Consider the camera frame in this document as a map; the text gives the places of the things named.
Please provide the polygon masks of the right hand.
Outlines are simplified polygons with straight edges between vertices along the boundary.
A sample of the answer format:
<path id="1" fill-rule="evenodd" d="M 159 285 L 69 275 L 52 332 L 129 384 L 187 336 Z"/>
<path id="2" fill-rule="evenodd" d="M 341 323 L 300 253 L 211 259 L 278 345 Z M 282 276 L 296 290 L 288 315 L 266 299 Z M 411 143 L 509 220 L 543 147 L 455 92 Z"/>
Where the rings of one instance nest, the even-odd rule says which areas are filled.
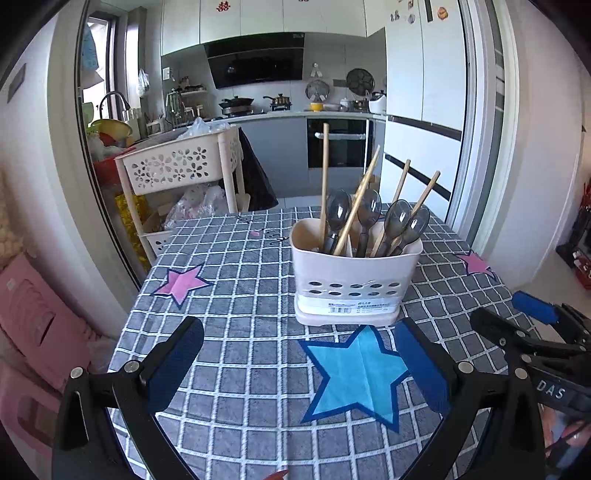
<path id="1" fill-rule="evenodd" d="M 548 406 L 542 409 L 546 465 L 549 477 L 558 479 L 589 451 L 590 422 L 575 420 Z"/>

